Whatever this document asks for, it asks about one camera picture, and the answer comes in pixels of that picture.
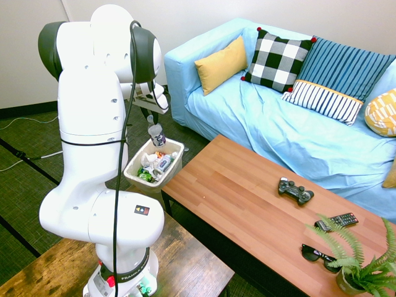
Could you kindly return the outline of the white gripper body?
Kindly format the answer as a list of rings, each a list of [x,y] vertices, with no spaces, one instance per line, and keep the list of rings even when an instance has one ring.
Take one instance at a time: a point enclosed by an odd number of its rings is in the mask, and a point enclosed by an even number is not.
[[[134,104],[156,113],[165,114],[169,105],[164,91],[164,87],[155,81],[137,84],[134,91]]]

